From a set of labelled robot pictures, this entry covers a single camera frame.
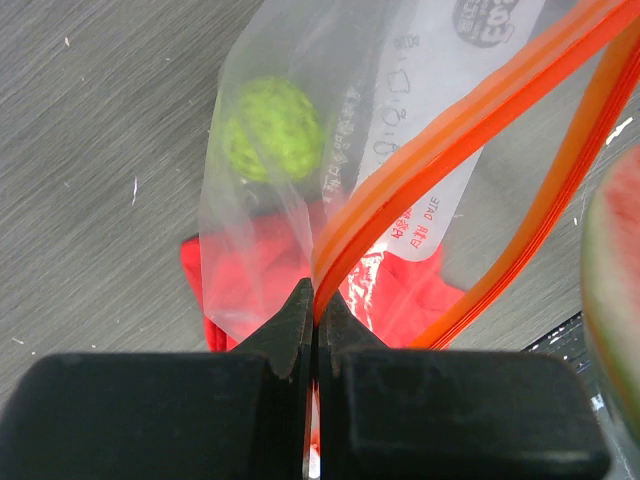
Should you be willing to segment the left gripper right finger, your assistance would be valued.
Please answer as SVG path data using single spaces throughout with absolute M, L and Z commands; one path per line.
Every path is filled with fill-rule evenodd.
M 316 329 L 325 479 L 601 479 L 612 459 L 564 360 L 386 346 L 340 295 Z

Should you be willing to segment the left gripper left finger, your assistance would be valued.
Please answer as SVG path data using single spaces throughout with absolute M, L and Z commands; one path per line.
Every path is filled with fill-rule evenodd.
M 34 363 L 1 418 L 5 479 L 304 479 L 309 280 L 223 353 L 65 353 Z

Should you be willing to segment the clear zip bag orange zipper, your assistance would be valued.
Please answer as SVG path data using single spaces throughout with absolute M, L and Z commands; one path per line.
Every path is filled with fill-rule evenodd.
M 223 151 L 238 90 L 262 76 L 319 114 L 302 181 L 247 180 Z M 266 1 L 221 70 L 198 237 L 245 249 L 252 218 L 285 214 L 323 314 L 405 211 L 449 201 L 435 243 L 463 295 L 408 345 L 445 347 L 544 244 L 638 79 L 635 1 Z

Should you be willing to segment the green custard apple toy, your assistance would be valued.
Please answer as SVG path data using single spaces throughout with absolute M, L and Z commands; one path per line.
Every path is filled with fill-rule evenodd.
M 262 76 L 242 85 L 222 139 L 231 167 L 257 183 L 268 183 L 271 170 L 302 181 L 323 157 L 319 114 L 304 91 L 283 77 Z

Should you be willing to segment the watermelon slice toy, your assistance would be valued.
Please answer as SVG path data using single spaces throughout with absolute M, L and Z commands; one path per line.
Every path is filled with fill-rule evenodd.
M 623 152 L 586 212 L 581 290 L 588 344 L 614 421 L 639 443 L 639 148 Z

